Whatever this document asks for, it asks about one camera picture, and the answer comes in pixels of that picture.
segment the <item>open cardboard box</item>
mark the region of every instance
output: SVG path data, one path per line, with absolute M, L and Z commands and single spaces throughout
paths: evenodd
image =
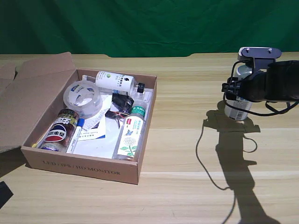
M 14 70 L 11 64 L 0 69 L 0 152 L 21 147 L 31 168 L 138 184 L 156 99 L 156 76 L 121 73 L 145 83 L 153 94 L 138 160 L 120 161 L 31 148 L 65 108 L 65 89 L 82 75 L 95 77 L 98 70 L 76 69 L 69 52 L 27 61 L 15 79 Z

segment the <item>wood grain surface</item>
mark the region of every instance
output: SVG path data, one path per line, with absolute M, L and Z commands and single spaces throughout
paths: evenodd
M 0 66 L 19 66 L 41 56 L 0 55 Z M 73 55 L 73 60 L 77 68 L 157 75 L 140 182 L 30 169 L 19 150 L 5 152 L 0 154 L 0 181 L 14 195 L 0 210 L 1 224 L 299 222 L 299 107 L 274 117 L 252 115 L 240 123 L 227 119 L 221 84 L 236 53 L 175 58 Z M 283 53 L 282 60 L 299 60 L 299 53 Z M 264 103 L 255 103 L 252 110 L 267 112 Z M 218 187 L 195 155 L 202 131 L 198 156 Z

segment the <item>green screen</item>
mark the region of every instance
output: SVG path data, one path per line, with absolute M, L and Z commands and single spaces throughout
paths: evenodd
M 0 53 L 299 51 L 298 9 L 298 0 L 0 0 Z

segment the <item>water bottle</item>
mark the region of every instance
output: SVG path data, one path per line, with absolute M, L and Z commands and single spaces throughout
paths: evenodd
M 237 77 L 238 80 L 244 79 L 245 77 L 247 77 L 248 75 L 252 74 L 252 68 L 247 66 L 247 65 L 241 65 L 239 66 L 235 73 L 234 73 L 234 77 Z M 227 103 L 231 106 L 237 107 L 237 108 L 241 108 L 244 110 L 250 110 L 251 106 L 252 106 L 252 102 L 245 100 L 241 97 L 236 97 L 236 100 L 227 100 Z M 227 105 L 225 105 L 224 108 L 224 113 L 229 117 L 232 118 L 236 121 L 242 121 L 245 120 L 248 116 L 247 112 L 243 112 L 243 111 L 239 111 L 236 109 L 233 109 Z
M 136 82 L 133 76 L 117 74 L 108 71 L 99 71 L 95 84 L 102 92 L 118 93 L 132 97 L 142 83 Z
M 112 159 L 137 161 L 142 144 L 141 136 L 145 127 L 147 104 L 143 100 L 143 89 L 139 88 L 135 95 L 130 116 L 126 117 L 121 127 Z

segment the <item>white marker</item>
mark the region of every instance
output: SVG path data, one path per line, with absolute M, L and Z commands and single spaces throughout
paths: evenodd
M 78 124 L 77 124 L 76 130 L 73 134 L 73 137 L 71 138 L 70 144 L 67 147 L 66 153 L 73 153 L 74 152 L 74 149 L 75 149 L 75 146 L 76 146 L 77 141 L 79 139 L 79 135 L 81 133 L 83 125 L 84 125 L 84 119 L 80 118 L 78 120 Z

